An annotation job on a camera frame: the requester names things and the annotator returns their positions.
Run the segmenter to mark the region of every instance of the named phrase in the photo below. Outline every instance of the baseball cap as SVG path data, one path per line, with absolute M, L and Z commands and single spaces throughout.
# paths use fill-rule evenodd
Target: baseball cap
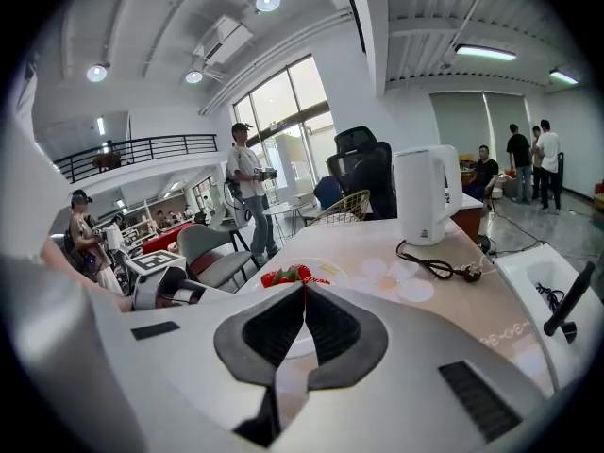
M 82 196 L 84 198 L 84 200 L 86 200 L 86 201 L 77 201 L 77 202 L 74 202 L 74 198 L 76 196 Z M 92 198 L 90 198 L 89 196 L 86 195 L 86 193 L 84 192 L 84 190 L 75 190 L 72 193 L 72 202 L 79 203 L 79 204 L 85 204 L 85 203 L 93 203 L 93 200 L 92 200 Z

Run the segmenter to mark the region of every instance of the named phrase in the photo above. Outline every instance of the black office chair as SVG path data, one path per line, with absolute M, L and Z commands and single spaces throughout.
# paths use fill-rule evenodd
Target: black office chair
M 336 134 L 333 141 L 336 142 L 338 153 L 346 153 L 354 149 L 361 149 L 368 144 L 376 144 L 378 140 L 368 127 L 357 126 Z
M 392 159 L 393 153 L 388 143 L 364 143 L 361 149 L 329 157 L 327 166 L 338 179 L 344 194 L 369 190 L 374 218 L 388 220 L 396 218 Z

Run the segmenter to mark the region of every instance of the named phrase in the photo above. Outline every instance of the wicker chair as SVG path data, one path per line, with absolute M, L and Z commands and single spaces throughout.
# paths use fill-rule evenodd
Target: wicker chair
M 369 191 L 356 192 L 331 205 L 310 222 L 311 225 L 362 222 L 369 205 Z

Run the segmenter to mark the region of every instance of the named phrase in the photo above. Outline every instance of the white ceiling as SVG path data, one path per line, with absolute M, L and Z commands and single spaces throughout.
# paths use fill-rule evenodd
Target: white ceiling
M 514 61 L 457 56 L 451 41 L 476 0 L 388 0 L 387 89 L 425 76 L 495 76 L 557 89 L 549 71 L 576 76 L 581 61 L 552 9 L 542 0 L 478 0 L 456 44 L 516 53 Z
M 258 15 L 256 0 L 72 0 L 41 43 L 39 86 L 44 91 L 65 83 L 86 83 L 86 70 L 109 63 L 107 79 L 188 85 L 183 77 L 199 67 L 193 55 L 205 32 L 223 14 L 242 21 L 254 34 L 246 48 L 300 13 L 334 8 L 331 0 L 281 0 L 278 11 Z M 206 77 L 197 86 L 200 105 L 211 88 Z

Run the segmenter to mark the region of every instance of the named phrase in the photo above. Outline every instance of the ceiling light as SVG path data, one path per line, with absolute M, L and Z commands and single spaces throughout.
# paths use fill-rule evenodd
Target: ceiling light
M 273 11 L 280 3 L 281 0 L 256 0 L 256 8 L 260 11 Z
M 185 80 L 189 82 L 189 84 L 196 84 L 203 78 L 203 75 L 199 71 L 190 71 L 185 75 Z
M 559 80 L 563 80 L 567 84 L 579 84 L 578 80 L 574 79 L 573 77 L 569 77 L 568 75 L 565 75 L 560 71 L 551 71 L 549 74 L 552 77 L 556 77 Z
M 91 82 L 100 82 L 107 77 L 107 68 L 100 64 L 93 65 L 93 67 L 86 72 L 86 77 Z
M 99 117 L 96 120 L 96 126 L 98 127 L 98 133 L 103 136 L 103 134 L 105 134 L 105 124 L 103 123 L 102 117 Z
M 488 57 L 491 59 L 514 60 L 516 55 L 505 50 L 482 47 L 480 45 L 458 45 L 455 52 L 462 56 Z

